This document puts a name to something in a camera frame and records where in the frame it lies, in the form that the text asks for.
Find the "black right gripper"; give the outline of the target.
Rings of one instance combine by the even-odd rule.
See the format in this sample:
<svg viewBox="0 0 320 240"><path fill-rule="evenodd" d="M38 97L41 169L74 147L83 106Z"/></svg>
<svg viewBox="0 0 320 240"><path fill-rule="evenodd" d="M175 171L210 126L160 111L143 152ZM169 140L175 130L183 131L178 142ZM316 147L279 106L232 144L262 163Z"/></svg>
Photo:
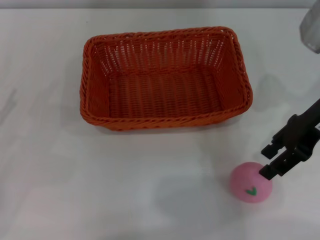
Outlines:
<svg viewBox="0 0 320 240"><path fill-rule="evenodd" d="M272 143L261 150L270 164L263 166L259 174L267 180L283 176L300 162L307 161L320 140L320 101L317 100L304 113L294 114L287 124L272 137Z"/></svg>

